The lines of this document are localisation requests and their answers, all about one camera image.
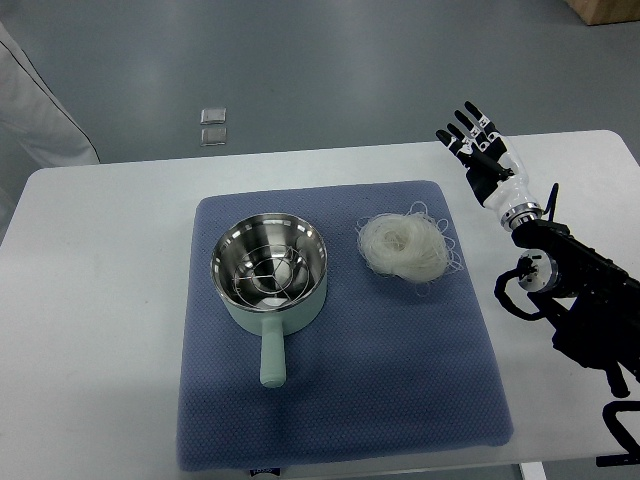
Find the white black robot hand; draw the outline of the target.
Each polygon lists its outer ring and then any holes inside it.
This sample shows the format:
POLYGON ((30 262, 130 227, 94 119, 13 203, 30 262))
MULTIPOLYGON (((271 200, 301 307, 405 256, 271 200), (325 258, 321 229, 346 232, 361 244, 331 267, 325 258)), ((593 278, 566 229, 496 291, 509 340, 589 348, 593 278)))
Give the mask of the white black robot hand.
POLYGON ((528 174, 510 140, 473 103, 465 102, 464 108, 454 112, 457 122, 437 130, 436 137, 465 167, 478 203, 509 232, 541 218, 543 208, 528 190, 528 174))

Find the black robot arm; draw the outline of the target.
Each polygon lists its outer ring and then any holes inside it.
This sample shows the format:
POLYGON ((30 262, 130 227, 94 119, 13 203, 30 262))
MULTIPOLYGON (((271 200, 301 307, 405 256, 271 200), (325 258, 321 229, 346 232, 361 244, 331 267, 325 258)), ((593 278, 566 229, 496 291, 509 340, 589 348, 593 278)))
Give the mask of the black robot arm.
POLYGON ((639 374, 638 280, 576 240, 564 224, 525 220, 511 238, 524 252, 514 269, 497 278, 496 299, 525 321, 546 319, 555 329, 556 350, 605 373, 615 399, 604 406, 602 417, 624 451, 600 456, 596 464, 638 464, 639 442, 617 418, 639 409, 624 378, 639 374))

